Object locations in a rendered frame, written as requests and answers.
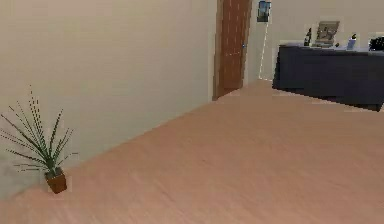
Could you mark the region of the brown wooden room door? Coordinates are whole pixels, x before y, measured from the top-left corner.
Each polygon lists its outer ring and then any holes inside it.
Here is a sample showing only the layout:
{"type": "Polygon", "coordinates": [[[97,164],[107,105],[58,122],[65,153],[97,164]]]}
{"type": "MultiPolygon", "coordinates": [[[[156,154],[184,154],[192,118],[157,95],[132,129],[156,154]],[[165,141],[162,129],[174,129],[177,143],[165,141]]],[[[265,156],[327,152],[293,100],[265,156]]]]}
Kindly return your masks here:
{"type": "Polygon", "coordinates": [[[243,87],[251,9],[251,0],[217,0],[213,100],[243,87]]]}

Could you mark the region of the dark blue sideboard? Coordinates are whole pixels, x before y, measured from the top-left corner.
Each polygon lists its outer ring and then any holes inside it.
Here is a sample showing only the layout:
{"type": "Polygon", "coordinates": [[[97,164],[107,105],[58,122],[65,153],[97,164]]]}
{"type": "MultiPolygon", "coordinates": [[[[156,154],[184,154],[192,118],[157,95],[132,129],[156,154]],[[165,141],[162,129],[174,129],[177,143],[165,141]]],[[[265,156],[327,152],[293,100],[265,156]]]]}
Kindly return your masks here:
{"type": "Polygon", "coordinates": [[[274,89],[380,111],[384,53],[281,45],[274,89]]]}

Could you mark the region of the green spiky house plant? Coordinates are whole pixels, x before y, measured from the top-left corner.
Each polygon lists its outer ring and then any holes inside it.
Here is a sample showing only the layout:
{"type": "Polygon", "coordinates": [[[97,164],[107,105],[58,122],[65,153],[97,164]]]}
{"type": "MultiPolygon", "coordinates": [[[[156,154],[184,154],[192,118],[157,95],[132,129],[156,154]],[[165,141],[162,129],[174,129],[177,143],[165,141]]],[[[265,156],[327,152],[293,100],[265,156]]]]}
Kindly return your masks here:
{"type": "Polygon", "coordinates": [[[0,126],[0,137],[27,149],[28,154],[13,148],[6,148],[5,151],[28,160],[28,163],[16,164],[21,172],[43,171],[48,178],[58,177],[63,173],[62,163],[69,157],[78,155],[78,152],[72,152],[61,157],[74,132],[73,129],[67,128],[64,134],[59,136],[63,110],[56,115],[53,126],[45,129],[40,99],[34,94],[32,88],[29,90],[27,108],[24,109],[19,101],[16,105],[17,107],[9,106],[9,110],[16,118],[15,121],[6,114],[0,113],[0,120],[13,130],[11,132],[0,126]]]}

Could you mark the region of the brown plant pot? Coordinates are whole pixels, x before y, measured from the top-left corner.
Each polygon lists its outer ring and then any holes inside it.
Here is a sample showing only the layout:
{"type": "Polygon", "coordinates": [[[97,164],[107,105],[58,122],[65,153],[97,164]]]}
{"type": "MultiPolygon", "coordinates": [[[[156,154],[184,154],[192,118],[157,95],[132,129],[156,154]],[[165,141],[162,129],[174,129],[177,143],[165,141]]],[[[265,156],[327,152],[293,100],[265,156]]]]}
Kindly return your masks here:
{"type": "Polygon", "coordinates": [[[66,176],[60,167],[55,169],[55,172],[46,172],[45,179],[50,189],[59,194],[67,189],[66,176]]]}

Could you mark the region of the black object on sideboard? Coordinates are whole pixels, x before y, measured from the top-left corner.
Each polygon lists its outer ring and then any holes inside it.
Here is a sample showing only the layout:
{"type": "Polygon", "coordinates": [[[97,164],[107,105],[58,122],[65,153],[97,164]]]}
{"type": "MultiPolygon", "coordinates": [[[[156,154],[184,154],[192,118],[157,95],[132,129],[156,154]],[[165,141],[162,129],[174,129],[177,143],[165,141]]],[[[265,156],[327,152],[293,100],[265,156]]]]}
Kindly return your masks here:
{"type": "Polygon", "coordinates": [[[369,42],[370,51],[384,51],[384,36],[376,37],[369,42]]]}

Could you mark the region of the blue framed wall picture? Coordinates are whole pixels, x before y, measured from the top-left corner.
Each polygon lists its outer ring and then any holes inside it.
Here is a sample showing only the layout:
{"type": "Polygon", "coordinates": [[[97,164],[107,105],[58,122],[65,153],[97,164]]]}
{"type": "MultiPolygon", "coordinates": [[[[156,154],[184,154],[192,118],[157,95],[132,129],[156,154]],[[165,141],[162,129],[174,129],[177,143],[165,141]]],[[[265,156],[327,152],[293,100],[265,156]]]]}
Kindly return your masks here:
{"type": "Polygon", "coordinates": [[[266,0],[260,0],[258,4],[258,22],[268,22],[271,9],[271,2],[266,0]]]}

